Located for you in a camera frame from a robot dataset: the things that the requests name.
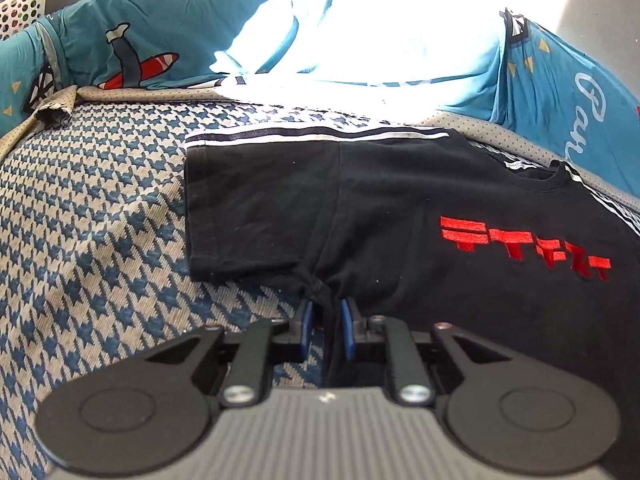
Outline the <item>black garment with white stripes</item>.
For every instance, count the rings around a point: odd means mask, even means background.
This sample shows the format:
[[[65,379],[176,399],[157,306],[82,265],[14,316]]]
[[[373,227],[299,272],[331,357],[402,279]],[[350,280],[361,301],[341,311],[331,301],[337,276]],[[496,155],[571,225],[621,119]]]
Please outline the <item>black garment with white stripes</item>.
[[[594,382],[616,401],[614,476],[639,474],[639,219],[565,162],[512,166],[447,129],[272,126],[186,138],[195,281],[251,282],[321,307],[329,386],[340,303],[412,330],[448,321]]]

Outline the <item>houndstooth blue beige mattress cover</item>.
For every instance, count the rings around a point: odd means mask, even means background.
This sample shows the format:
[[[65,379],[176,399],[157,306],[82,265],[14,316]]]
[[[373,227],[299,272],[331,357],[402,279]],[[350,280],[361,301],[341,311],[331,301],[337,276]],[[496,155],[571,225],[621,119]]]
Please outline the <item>houndstooth blue beige mattress cover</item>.
[[[195,281],[186,248],[186,138],[272,126],[447,129],[512,166],[565,162],[639,219],[636,200],[506,128],[451,113],[401,124],[275,105],[124,104],[74,90],[56,94],[48,109],[62,115],[59,125],[34,116],[1,141],[3,478],[56,470],[78,479],[620,479],[604,460],[620,440],[621,414],[618,439],[595,465],[510,474],[461,451],[433,415],[390,402],[376,364],[349,362],[375,367],[370,384],[329,386],[322,309],[311,299],[258,283]],[[262,318],[292,318],[304,301],[312,304],[306,360],[276,366],[265,401],[223,412],[175,463],[147,474],[73,474],[40,445],[37,411],[55,388],[203,326],[242,333]]]

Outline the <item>blue airplane print pillow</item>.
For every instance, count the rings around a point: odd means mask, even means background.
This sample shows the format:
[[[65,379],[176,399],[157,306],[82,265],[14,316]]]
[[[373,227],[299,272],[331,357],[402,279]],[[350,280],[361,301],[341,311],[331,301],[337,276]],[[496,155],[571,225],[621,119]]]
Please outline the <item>blue airplane print pillow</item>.
[[[633,196],[639,100],[605,67],[522,14],[506,29],[491,120]]]
[[[486,120],[505,36],[498,12],[466,0],[80,0],[2,39],[1,128],[69,86],[255,75],[408,90]]]

